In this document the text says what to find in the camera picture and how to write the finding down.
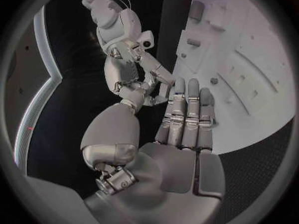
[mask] robotic hand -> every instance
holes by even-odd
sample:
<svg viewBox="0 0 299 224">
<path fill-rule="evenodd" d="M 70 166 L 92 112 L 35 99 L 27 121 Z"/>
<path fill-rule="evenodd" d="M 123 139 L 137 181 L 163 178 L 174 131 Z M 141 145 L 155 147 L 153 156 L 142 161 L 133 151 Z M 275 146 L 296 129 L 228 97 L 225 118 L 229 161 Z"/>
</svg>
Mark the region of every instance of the robotic hand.
<svg viewBox="0 0 299 224">
<path fill-rule="evenodd" d="M 124 121 L 126 131 L 132 121 Z M 209 89 L 199 90 L 198 81 L 191 79 L 187 104 L 185 82 L 177 79 L 155 141 L 140 148 L 127 165 L 97 180 L 100 191 L 85 203 L 103 223 L 209 222 L 225 192 L 223 167 L 219 156 L 212 153 L 214 125 L 214 98 Z M 103 140 L 105 135 L 98 132 L 98 141 Z M 114 134 L 124 135 L 122 130 Z"/>
<path fill-rule="evenodd" d="M 113 0 L 82 0 L 82 4 L 91 10 L 92 19 L 97 24 L 98 40 L 107 54 L 104 71 L 109 89 L 126 99 L 132 91 L 140 88 L 145 91 L 142 105 L 166 102 L 174 78 L 145 52 L 154 46 L 153 35 L 151 31 L 142 32 L 136 13 L 129 8 L 122 10 Z M 138 81 L 136 64 L 145 71 L 143 82 Z M 160 95 L 153 98 L 150 94 L 158 82 L 162 83 Z"/>
</svg>

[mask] illuminated edge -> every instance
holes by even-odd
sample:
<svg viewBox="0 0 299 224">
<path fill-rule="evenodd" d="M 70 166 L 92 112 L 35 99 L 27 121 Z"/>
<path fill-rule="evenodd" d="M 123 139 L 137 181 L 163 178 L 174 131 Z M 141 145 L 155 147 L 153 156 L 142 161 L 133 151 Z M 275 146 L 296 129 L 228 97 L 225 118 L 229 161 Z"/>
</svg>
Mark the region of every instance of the illuminated edge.
<svg viewBox="0 0 299 224">
<path fill-rule="evenodd" d="M 30 102 L 18 127 L 14 145 L 14 160 L 24 175 L 27 175 L 28 150 L 39 115 L 62 81 L 62 76 L 52 55 L 47 37 L 44 6 L 34 16 L 34 33 L 40 56 L 50 78 L 44 83 Z"/>
</svg>

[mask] metallic finger segment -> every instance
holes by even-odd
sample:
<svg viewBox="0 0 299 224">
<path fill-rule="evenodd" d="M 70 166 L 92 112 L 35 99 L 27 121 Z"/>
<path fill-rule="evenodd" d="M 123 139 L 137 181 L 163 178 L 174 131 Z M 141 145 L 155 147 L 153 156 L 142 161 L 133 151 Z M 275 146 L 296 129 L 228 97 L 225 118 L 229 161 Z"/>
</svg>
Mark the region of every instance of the metallic finger segment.
<svg viewBox="0 0 299 224">
<path fill-rule="evenodd" d="M 188 111 L 182 139 L 182 148 L 193 150 L 196 147 L 199 106 L 199 83 L 197 79 L 191 79 L 188 84 Z"/>
<path fill-rule="evenodd" d="M 161 144 L 167 144 L 168 142 L 170 118 L 171 118 L 172 108 L 173 108 L 173 96 L 174 96 L 174 88 L 172 88 L 169 92 L 169 100 L 168 100 L 168 105 L 166 107 L 165 115 L 162 120 L 162 124 L 160 125 L 160 128 L 155 136 L 155 141 Z"/>
<path fill-rule="evenodd" d="M 170 118 L 170 129 L 168 135 L 168 145 L 179 146 L 184 128 L 186 100 L 185 100 L 185 80 L 179 78 L 175 81 L 175 93 L 173 95 L 173 108 Z"/>
<path fill-rule="evenodd" d="M 213 148 L 212 128 L 215 124 L 214 98 L 208 88 L 200 90 L 200 116 L 197 149 Z"/>
</svg>

